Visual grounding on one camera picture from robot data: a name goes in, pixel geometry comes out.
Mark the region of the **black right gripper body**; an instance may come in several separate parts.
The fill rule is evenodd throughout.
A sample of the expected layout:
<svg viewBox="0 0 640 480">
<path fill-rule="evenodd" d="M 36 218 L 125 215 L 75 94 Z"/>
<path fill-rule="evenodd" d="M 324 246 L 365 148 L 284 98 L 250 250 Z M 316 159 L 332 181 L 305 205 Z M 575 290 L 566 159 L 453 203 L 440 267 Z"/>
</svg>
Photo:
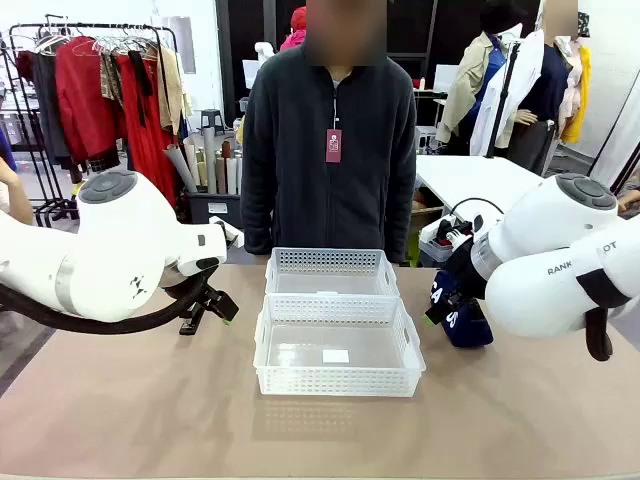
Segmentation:
<svg viewBox="0 0 640 480">
<path fill-rule="evenodd" d="M 473 240 L 467 239 L 452 251 L 444 270 L 453 278 L 456 290 L 464 297 L 484 300 L 487 281 L 477 272 L 472 260 Z"/>
</svg>

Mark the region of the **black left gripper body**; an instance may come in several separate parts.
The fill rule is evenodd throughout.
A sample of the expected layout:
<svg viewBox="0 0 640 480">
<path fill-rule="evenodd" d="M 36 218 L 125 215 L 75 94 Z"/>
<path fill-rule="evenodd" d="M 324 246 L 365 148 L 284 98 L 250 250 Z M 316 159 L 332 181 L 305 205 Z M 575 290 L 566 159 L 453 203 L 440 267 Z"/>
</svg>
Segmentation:
<svg viewBox="0 0 640 480">
<path fill-rule="evenodd" d="M 200 321 L 206 311 L 213 312 L 219 318 L 223 318 L 223 313 L 218 307 L 222 295 L 222 291 L 206 286 L 194 305 L 187 311 L 185 319 L 187 321 Z"/>
</svg>

